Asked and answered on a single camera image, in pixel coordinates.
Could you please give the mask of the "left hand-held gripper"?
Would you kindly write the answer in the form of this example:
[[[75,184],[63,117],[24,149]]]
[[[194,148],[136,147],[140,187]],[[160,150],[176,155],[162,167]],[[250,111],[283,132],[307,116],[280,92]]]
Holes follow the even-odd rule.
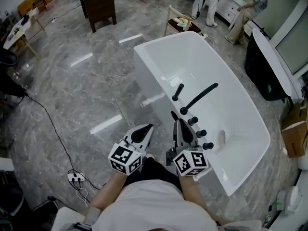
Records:
[[[153,124],[143,124],[128,130],[124,140],[115,143],[108,155],[111,168],[127,176],[136,171],[146,156],[145,150],[150,144],[153,132]]]

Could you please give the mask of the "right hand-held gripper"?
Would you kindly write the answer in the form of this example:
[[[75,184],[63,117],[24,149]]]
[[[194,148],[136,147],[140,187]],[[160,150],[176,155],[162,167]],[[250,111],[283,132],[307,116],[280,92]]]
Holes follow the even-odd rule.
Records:
[[[183,176],[196,176],[208,169],[208,160],[201,146],[178,148],[182,143],[197,144],[197,136],[184,120],[177,119],[173,125],[174,147],[166,152],[166,165],[175,166]]]

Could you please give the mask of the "person's right forearm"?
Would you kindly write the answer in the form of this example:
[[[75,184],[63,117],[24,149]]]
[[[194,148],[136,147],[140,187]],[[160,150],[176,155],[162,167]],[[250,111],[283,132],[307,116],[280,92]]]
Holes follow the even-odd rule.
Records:
[[[201,192],[199,191],[199,188],[194,182],[193,178],[179,176],[179,181],[182,188],[184,199],[186,201],[199,205],[210,215],[210,217],[213,220],[217,221],[218,219],[216,218],[216,216],[209,211],[207,205],[205,204]]]

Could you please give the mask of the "person's left forearm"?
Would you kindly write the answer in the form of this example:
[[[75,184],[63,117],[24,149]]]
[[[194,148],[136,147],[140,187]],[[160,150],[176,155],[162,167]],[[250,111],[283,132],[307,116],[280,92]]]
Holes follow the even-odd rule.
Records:
[[[126,179],[127,175],[116,171],[91,200],[90,207],[98,208],[101,211],[105,210],[118,198]]]

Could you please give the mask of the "white rectangular bathtub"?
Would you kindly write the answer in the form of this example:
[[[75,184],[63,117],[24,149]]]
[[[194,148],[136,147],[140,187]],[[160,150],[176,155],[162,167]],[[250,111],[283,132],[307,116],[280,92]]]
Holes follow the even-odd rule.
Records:
[[[187,31],[140,44],[133,49],[136,81],[169,134],[172,113],[180,113],[214,83],[218,87],[194,104],[186,115],[196,116],[195,131],[205,129],[200,144],[210,168],[200,173],[209,188],[231,196],[256,168],[270,145],[270,134],[249,94],[219,54],[197,33]],[[179,84],[184,88],[172,100]]]

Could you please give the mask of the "person's black trousers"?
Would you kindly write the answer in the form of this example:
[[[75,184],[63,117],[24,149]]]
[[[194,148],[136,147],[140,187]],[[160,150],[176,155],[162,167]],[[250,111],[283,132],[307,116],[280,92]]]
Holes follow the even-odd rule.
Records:
[[[123,188],[143,180],[166,181],[176,186],[179,191],[182,192],[178,176],[169,172],[162,164],[156,162],[153,158],[146,158],[141,170],[137,169],[127,177]]]

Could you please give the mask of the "person's white shirt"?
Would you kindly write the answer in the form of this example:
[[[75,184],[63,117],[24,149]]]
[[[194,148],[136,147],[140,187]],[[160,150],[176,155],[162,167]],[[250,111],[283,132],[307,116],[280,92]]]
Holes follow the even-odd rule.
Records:
[[[261,231],[259,220],[218,225],[195,203],[162,180],[138,181],[125,187],[116,201],[90,220],[67,207],[61,208],[51,231]]]

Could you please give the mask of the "black freestanding tub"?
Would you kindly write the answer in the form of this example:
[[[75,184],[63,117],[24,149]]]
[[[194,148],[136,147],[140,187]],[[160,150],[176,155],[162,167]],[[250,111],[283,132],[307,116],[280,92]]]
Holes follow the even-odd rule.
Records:
[[[267,38],[255,28],[250,35],[244,68],[265,100],[291,97],[291,83],[285,70]]]

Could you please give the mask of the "cardboard box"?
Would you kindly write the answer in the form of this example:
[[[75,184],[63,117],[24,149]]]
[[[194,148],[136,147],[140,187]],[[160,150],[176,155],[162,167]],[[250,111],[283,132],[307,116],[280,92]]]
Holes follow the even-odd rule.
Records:
[[[308,102],[296,103],[282,121],[282,138],[289,158],[305,155],[308,142]]]

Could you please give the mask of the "beige cloth bundle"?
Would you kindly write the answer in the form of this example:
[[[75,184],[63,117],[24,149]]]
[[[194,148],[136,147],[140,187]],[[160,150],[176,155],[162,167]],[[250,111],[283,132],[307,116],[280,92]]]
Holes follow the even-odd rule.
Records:
[[[176,17],[173,18],[173,21],[177,23],[177,26],[179,26],[183,31],[187,31],[189,27],[191,26],[191,20]]]

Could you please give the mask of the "white box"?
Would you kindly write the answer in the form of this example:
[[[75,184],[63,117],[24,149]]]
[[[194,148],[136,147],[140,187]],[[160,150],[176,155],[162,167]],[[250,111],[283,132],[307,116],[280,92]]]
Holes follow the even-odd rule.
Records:
[[[10,158],[0,157],[0,171],[14,171],[13,162]]]

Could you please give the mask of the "dark wooden vanity cabinet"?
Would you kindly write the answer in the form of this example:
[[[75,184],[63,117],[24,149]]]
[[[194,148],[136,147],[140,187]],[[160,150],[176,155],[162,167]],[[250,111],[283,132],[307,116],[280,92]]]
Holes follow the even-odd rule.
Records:
[[[112,18],[116,21],[115,0],[80,0],[85,18],[89,20],[92,32],[96,32],[95,23]]]

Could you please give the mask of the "white framed window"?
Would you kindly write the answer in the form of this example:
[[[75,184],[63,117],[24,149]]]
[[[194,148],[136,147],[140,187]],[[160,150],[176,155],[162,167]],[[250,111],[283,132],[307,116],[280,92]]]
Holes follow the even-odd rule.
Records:
[[[299,0],[270,40],[286,71],[295,78],[308,71],[308,0]]]

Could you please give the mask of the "white topped wooden table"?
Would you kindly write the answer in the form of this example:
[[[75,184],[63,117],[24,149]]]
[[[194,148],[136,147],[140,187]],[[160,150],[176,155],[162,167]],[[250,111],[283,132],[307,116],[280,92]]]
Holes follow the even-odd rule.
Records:
[[[34,56],[40,60],[40,56],[37,54],[37,52],[32,48],[32,46],[29,44],[29,40],[26,37],[26,32],[37,23],[41,30],[45,31],[44,27],[41,25],[41,23],[38,20],[39,15],[39,9],[35,8],[30,10],[27,14],[25,14],[25,18],[27,21],[22,24],[24,21],[24,18],[21,19],[17,24],[15,24],[10,31],[3,48],[6,50],[10,50],[12,47],[16,45],[18,41],[23,41],[24,44],[31,50],[31,52],[34,54]]]

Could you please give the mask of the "small wooden chair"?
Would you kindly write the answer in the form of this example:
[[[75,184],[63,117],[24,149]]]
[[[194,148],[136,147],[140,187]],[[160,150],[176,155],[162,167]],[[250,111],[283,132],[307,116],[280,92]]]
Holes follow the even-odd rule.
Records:
[[[33,9],[38,8],[41,5],[43,5],[44,9],[47,10],[46,8],[47,3],[45,0],[34,0],[34,2],[32,3]]]

